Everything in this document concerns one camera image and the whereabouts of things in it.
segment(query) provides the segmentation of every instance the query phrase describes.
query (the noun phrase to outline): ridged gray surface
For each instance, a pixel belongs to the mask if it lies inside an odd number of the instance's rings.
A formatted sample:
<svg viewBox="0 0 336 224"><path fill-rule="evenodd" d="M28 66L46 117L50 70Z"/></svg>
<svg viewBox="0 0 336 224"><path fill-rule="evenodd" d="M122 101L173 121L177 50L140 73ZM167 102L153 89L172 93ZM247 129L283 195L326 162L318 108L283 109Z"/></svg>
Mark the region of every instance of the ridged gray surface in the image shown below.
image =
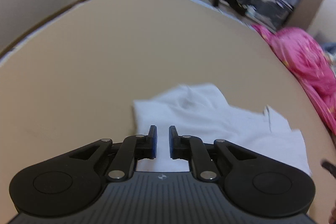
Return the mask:
<svg viewBox="0 0 336 224"><path fill-rule="evenodd" d="M71 216L46 219L19 214L11 224L312 224L306 215L263 219L229 203L216 184L187 173L135 172L110 183L91 207Z"/></svg>

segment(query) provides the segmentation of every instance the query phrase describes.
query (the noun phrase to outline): beige table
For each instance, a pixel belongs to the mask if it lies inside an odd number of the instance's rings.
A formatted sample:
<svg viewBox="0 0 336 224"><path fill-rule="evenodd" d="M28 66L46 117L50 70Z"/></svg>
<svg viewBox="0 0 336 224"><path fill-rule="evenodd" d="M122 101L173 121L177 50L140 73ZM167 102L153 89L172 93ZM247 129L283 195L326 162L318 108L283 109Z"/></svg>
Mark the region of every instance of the beige table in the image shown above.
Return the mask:
<svg viewBox="0 0 336 224"><path fill-rule="evenodd" d="M248 27L190 0L92 0L45 28L0 68L0 223L19 170L100 138L134 132L132 100L179 83L211 82L228 102L270 105L304 136L326 223L336 162L330 137L302 87Z"/></svg>

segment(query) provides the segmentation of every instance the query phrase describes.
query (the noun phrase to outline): pink fabric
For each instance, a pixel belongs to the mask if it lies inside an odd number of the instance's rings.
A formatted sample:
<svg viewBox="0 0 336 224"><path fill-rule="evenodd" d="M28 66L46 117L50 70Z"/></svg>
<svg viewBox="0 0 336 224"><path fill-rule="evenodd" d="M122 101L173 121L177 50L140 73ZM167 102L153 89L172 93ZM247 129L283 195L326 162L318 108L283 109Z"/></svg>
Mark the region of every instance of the pink fabric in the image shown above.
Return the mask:
<svg viewBox="0 0 336 224"><path fill-rule="evenodd" d="M319 44L299 28L276 34L261 25L253 28L296 76L320 118L336 134L336 78Z"/></svg>

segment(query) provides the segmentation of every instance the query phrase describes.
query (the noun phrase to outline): white cloth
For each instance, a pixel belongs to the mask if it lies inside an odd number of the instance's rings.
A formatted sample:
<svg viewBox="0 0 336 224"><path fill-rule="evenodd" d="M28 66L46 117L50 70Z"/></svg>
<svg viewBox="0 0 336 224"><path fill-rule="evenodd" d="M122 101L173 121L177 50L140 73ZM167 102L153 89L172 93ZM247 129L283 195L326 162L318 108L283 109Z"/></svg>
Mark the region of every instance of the white cloth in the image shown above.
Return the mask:
<svg viewBox="0 0 336 224"><path fill-rule="evenodd" d="M168 132L174 125L180 136L197 136L204 143L225 139L311 175L299 130L292 131L270 107L261 114L230 106L213 84L180 85L151 100L135 100L134 110L138 134L157 126L157 157L140 160L138 171L189 171L186 160L170 158Z"/></svg>

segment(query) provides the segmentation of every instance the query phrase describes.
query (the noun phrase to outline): pink blanket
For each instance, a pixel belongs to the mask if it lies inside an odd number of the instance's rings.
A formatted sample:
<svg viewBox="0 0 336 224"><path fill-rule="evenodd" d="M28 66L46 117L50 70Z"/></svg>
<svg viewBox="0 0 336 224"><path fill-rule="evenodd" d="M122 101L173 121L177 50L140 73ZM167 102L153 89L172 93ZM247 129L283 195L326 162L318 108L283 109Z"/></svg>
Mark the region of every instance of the pink blanket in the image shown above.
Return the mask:
<svg viewBox="0 0 336 224"><path fill-rule="evenodd" d="M260 25L253 28L296 76L320 118L336 134L336 78L319 44L299 28L276 34Z"/></svg>

